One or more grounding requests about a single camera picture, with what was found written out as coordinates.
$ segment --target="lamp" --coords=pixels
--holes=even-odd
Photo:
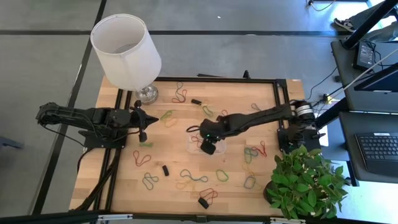
[[[91,31],[91,44],[106,78],[123,90],[132,90],[143,104],[153,103],[158,91],[151,83],[162,60],[140,18],[116,14],[101,20]]]

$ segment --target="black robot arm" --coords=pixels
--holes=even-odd
[[[247,131],[250,127],[280,119],[293,121],[293,124],[289,127],[294,132],[290,138],[293,139],[297,133],[313,124],[315,116],[309,103],[294,101],[292,104],[286,103],[251,114],[236,113],[218,116],[217,122],[205,119],[200,126],[189,127],[187,132],[199,131],[200,136],[203,138],[200,148],[208,154],[213,154],[216,149],[214,144],[217,141],[224,140],[226,137],[237,136]]]
[[[149,116],[141,109],[141,102],[136,101],[129,110],[113,108],[89,108],[87,110],[67,108],[56,103],[47,103],[40,107],[37,122],[48,124],[67,124],[85,129],[79,131],[86,137],[85,147],[118,147],[120,140],[127,135],[129,128],[138,128],[139,140],[147,139],[144,130],[158,119]]]

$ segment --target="wooden tabletop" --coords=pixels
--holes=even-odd
[[[301,81],[287,80],[287,84],[290,99],[304,98]],[[209,118],[200,106],[191,103],[192,98],[207,100],[208,108],[214,112],[214,116],[209,119],[214,121],[222,110],[230,114],[253,113],[255,110],[251,108],[252,103],[256,103],[262,110],[275,106],[272,85],[185,82],[182,88],[187,90],[185,103],[172,103],[177,88],[175,82],[154,82],[154,85],[159,90],[159,98],[154,104],[144,105],[142,109],[158,118],[168,110],[173,110],[173,119],[168,123],[158,121],[146,129],[147,143],[152,143],[152,147],[140,146],[137,135],[128,137],[126,147],[121,153],[111,210],[129,213],[281,216],[280,210],[270,208],[262,196],[264,186],[271,180],[272,170],[275,168],[274,155],[281,155],[276,135],[278,122],[252,127],[239,136],[227,138],[224,142],[225,153],[212,156],[193,150],[197,149],[197,145],[191,141],[191,136],[196,133],[185,131],[189,126],[199,125],[203,119]],[[112,108],[117,92],[118,88],[104,78],[96,107]],[[244,169],[247,168],[244,148],[256,146],[262,149],[261,141],[265,142],[267,157],[261,154],[253,157],[249,169],[254,172],[257,184],[252,189],[246,189],[243,185],[250,173]],[[138,162],[145,155],[150,155],[151,160],[136,166],[134,151],[139,152]],[[79,206],[95,187],[103,155],[104,149],[94,149],[82,160],[70,208]],[[163,165],[170,172],[168,177],[164,175]],[[188,182],[188,177],[180,176],[184,169],[189,170],[194,178],[207,176],[208,182]],[[217,179],[218,169],[227,173],[228,181]],[[147,190],[143,183],[146,172],[159,178],[158,182],[153,183],[152,190]],[[222,180],[226,178],[222,173],[219,175]],[[248,180],[247,186],[252,186],[252,179]],[[204,209],[198,203],[199,192],[208,188],[217,191],[218,196],[208,209]],[[104,207],[105,198],[102,197],[101,208]]]

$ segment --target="person's foot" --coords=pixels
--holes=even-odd
[[[340,26],[340,27],[342,27],[342,28],[344,28],[344,29],[346,29],[346,30],[348,30],[350,32],[354,32],[355,31],[355,29],[354,29],[354,27],[353,27],[353,25],[351,23],[351,19],[346,19],[346,20],[341,21],[341,20],[338,20],[337,18],[335,18],[334,22],[335,22],[336,25],[338,25],[338,26]]]

